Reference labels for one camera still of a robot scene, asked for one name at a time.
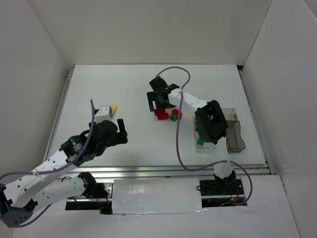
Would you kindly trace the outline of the green plate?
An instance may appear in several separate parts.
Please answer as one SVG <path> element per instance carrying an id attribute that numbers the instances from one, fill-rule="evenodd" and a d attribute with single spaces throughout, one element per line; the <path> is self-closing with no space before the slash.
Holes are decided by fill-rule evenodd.
<path id="1" fill-rule="evenodd" d="M 199 138 L 198 139 L 198 141 L 197 141 L 197 144 L 199 145 L 199 146 L 203 146 L 204 145 L 204 140 L 202 139 L 202 138 Z"/>

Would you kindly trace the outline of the left arm base joint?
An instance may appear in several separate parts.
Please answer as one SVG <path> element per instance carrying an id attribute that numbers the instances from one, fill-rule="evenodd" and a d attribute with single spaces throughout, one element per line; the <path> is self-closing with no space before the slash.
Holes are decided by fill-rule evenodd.
<path id="1" fill-rule="evenodd" d="M 74 177 L 65 177 L 61 181 L 54 182 L 46 187 L 43 194 L 52 201 L 58 202 L 65 198 L 111 198 L 112 185 L 97 183 L 89 172 L 82 172 Z"/>

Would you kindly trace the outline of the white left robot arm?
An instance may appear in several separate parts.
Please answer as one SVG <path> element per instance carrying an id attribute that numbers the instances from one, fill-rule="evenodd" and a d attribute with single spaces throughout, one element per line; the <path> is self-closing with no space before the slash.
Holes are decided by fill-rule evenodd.
<path id="1" fill-rule="evenodd" d="M 23 172 L 21 178 L 0 186 L 0 218 L 9 228 L 31 224 L 34 213 L 47 210 L 51 204 L 65 198 L 108 199 L 111 196 L 111 187 L 98 184 L 90 172 L 57 181 L 83 163 L 101 156 L 106 148 L 128 142 L 123 119 L 118 119 L 117 123 L 104 120 L 89 125 L 89 130 L 70 137 L 31 172 Z"/>

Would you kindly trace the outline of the right arm base joint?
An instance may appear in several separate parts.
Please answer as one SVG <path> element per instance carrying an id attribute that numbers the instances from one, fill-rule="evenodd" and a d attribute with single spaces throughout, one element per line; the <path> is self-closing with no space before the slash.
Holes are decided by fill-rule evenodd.
<path id="1" fill-rule="evenodd" d="M 229 196 L 240 197 L 244 195 L 244 189 L 240 179 L 237 179 L 228 187 L 221 187 L 215 180 L 200 180 L 196 190 L 201 196 Z"/>

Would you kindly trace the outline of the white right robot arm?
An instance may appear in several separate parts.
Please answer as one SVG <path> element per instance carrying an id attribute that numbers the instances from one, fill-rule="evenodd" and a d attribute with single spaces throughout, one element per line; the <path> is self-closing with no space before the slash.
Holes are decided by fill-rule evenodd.
<path id="1" fill-rule="evenodd" d="M 226 146 L 228 124 L 218 101 L 199 99 L 184 92 L 176 84 L 168 85 L 160 76 L 152 79 L 149 85 L 152 88 L 152 91 L 147 93 L 150 111 L 173 109 L 178 106 L 178 119 L 181 119 L 180 113 L 182 110 L 190 113 L 195 118 L 199 137 L 208 144 L 215 159 L 211 164 L 198 169 L 191 169 L 183 164 L 179 151 L 180 121 L 178 121 L 176 126 L 176 154 L 181 167 L 187 171 L 196 172 L 213 166 L 217 190 L 224 192 L 229 189 L 236 180 L 236 173 L 231 165 Z"/>

